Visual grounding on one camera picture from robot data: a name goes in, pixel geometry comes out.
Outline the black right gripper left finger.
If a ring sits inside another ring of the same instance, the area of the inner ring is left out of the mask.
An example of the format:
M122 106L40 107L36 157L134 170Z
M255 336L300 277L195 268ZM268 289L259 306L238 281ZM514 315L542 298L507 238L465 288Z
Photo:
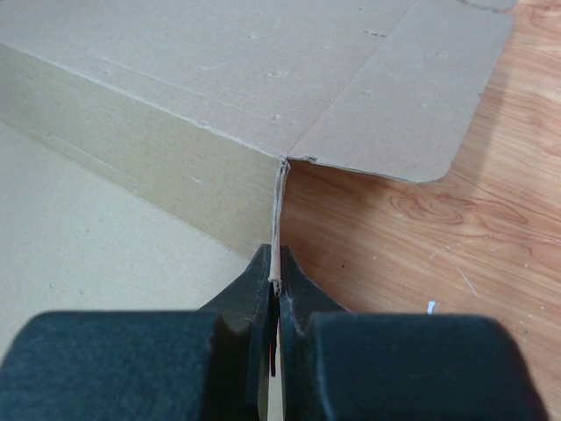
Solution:
M49 311L1 365L4 420L264 420L271 248L198 310Z

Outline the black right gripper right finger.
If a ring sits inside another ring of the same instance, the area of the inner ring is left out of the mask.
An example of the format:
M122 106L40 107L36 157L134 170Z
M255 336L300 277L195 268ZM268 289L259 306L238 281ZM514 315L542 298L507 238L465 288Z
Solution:
M492 318L351 312L280 252L287 420L545 420L522 353Z

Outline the brown cardboard box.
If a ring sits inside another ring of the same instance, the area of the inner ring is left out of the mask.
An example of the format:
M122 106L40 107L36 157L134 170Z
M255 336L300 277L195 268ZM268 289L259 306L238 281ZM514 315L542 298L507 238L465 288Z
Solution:
M513 19L509 1L4 1L1 115L252 256L291 161L433 182Z

